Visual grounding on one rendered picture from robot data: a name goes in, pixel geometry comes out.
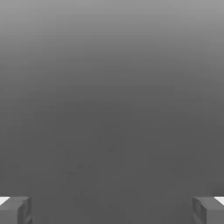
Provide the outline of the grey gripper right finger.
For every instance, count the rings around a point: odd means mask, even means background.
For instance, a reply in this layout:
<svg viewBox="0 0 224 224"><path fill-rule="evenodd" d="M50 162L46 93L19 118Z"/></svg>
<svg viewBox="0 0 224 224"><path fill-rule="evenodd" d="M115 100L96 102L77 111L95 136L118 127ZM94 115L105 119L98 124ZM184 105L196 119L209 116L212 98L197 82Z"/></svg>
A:
<svg viewBox="0 0 224 224"><path fill-rule="evenodd" d="M224 224L224 196L193 197L192 224Z"/></svg>

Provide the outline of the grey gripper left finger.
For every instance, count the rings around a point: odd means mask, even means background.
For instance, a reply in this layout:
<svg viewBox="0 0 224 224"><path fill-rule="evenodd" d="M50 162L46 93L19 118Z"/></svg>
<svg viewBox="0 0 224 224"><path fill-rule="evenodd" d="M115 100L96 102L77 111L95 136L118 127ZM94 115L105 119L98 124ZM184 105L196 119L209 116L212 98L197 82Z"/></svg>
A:
<svg viewBox="0 0 224 224"><path fill-rule="evenodd" d="M0 196L0 224L32 224L32 198Z"/></svg>

